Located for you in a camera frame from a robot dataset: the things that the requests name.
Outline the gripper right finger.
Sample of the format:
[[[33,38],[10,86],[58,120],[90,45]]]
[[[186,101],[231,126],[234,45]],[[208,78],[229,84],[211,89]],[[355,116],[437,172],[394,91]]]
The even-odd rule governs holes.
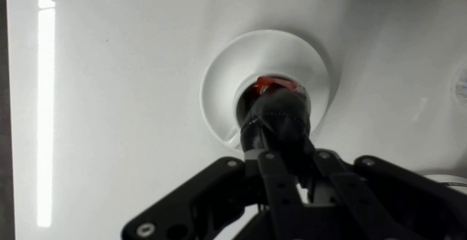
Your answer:
[[[343,162],[308,138],[305,97],[282,89],[285,158],[308,200],[312,240],[467,240],[467,195],[374,156]]]

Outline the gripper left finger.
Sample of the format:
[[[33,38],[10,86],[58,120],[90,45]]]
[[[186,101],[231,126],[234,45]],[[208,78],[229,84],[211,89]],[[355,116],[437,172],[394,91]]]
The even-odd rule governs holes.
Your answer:
[[[296,188],[310,148],[305,95],[267,90],[250,103],[240,131],[244,161],[220,158],[130,220],[122,240],[213,240],[250,205],[251,240],[294,239],[304,205]]]

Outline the white bowl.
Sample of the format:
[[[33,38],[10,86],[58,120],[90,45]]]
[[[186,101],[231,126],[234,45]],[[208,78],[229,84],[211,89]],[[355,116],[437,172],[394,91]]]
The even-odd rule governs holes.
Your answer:
[[[200,89],[204,121],[214,137],[229,149],[242,152],[240,97],[263,76],[289,79],[304,87],[311,131],[325,117],[330,78],[315,48],[288,32],[249,32],[235,38],[217,54]]]

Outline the black and red object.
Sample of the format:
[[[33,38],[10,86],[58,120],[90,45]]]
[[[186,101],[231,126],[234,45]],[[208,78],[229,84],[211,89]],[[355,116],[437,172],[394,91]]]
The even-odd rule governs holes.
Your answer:
[[[235,109],[235,120],[239,127],[245,122],[247,113],[255,101],[268,89],[287,88],[295,92],[306,102],[307,110],[310,111],[310,99],[305,87],[296,80],[278,74],[264,74],[252,77],[238,88],[233,106]]]

